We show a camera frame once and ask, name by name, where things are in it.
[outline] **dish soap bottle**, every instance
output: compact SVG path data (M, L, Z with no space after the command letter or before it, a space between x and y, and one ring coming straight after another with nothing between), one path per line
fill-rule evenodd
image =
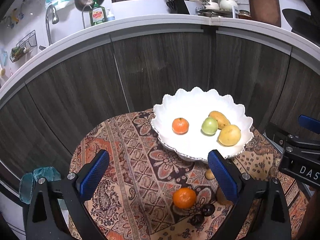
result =
M109 22L109 21L113 21L113 20L115 20L115 16L111 13L111 9L110 8L107 8L107 10L108 10L108 16L107 16L107 21Z
M93 0L93 1L94 1L93 9L89 12L91 26L95 26L100 23L107 22L105 8L97 4L98 0Z

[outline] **orange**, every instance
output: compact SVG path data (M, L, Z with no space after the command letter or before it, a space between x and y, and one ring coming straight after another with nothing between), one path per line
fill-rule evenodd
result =
M189 123L184 118L176 118L172 122L172 130L176 134L185 134L189 130Z
M190 188L178 189L172 196L173 203L182 209L191 208L197 200L196 192Z

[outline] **white pot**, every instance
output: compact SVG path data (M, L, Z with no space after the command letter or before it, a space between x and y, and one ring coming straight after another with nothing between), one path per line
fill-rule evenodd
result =
M220 9L232 11L232 7L238 8L236 0L220 0Z
M210 5L205 5L208 10L220 10L220 6L216 2L208 2Z

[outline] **wooden cutting board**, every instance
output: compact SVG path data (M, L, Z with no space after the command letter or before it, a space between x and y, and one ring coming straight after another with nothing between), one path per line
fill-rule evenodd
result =
M281 27L279 0L249 0L252 20Z

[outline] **paisley tablecloth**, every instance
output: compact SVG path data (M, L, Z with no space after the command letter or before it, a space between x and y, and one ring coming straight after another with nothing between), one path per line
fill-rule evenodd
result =
M150 125L152 109L123 114L108 119L94 128L76 148L70 172L78 172L100 149L110 154L110 165L93 198L85 203L100 230L109 240L125 239L210 239L231 206L216 201L217 181L204 176L208 166L186 162L165 149ZM255 179L277 176L283 186L290 211L292 238L297 234L308 201L294 179L277 171L279 153L252 127L254 138L234 158L241 172ZM196 204L188 209L176 208L173 193L190 187L197 194ZM194 227L191 216L204 203L213 203L216 211L205 222ZM258 200L252 205L238 238L245 236ZM71 219L71 234L80 239Z

